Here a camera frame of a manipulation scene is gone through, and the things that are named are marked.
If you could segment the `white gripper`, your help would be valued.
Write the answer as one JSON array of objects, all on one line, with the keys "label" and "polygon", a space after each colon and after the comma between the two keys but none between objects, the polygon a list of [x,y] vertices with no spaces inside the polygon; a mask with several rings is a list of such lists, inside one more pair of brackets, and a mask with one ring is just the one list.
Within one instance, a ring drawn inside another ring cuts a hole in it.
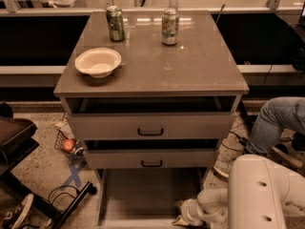
[{"label": "white gripper", "polygon": [[179,200],[174,204],[174,208],[181,209],[181,215],[172,222],[173,226],[199,226],[202,224],[203,210],[196,199]]}]

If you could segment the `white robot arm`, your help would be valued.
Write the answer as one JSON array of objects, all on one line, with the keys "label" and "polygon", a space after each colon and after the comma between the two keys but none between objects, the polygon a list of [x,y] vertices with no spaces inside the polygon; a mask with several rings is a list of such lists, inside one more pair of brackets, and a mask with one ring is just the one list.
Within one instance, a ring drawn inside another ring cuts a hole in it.
[{"label": "white robot arm", "polygon": [[305,216],[305,177],[264,156],[238,157],[226,188],[204,189],[176,203],[175,226],[228,222],[229,229],[286,229]]}]

